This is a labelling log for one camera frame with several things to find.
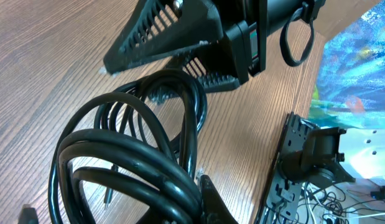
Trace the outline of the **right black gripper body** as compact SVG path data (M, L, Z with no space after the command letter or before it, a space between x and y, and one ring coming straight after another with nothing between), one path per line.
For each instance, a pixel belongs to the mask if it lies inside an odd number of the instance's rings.
M222 2L220 10L228 27L220 41L225 59L216 59L219 68L210 72L211 83L241 85L266 69L267 37L281 30L279 45L284 62L290 67L303 63L311 53L315 40L313 22L325 5L325 0L259 0L240 1L241 9L233 1ZM299 59L292 56L287 40L290 24L302 20L310 27L310 38Z

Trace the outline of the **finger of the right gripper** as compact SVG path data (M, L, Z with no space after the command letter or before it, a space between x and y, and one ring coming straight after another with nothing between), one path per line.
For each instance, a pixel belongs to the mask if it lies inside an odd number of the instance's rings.
M110 74L169 56L191 52L223 38L220 14L212 1L183 1L180 13L172 1L138 1L104 56Z
M202 85L205 93L233 91L241 85L241 67L220 46L173 56L164 68L184 71Z

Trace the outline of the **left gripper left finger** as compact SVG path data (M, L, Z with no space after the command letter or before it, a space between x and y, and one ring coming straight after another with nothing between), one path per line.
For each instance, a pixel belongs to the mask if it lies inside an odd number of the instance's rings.
M17 219L18 224L39 224L39 218L35 208L29 204L23 204Z

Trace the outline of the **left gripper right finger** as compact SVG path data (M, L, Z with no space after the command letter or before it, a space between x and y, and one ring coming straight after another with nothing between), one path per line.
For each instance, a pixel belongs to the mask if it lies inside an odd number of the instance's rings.
M220 194L208 175L202 175L199 179L202 198L202 224L238 224L227 209Z

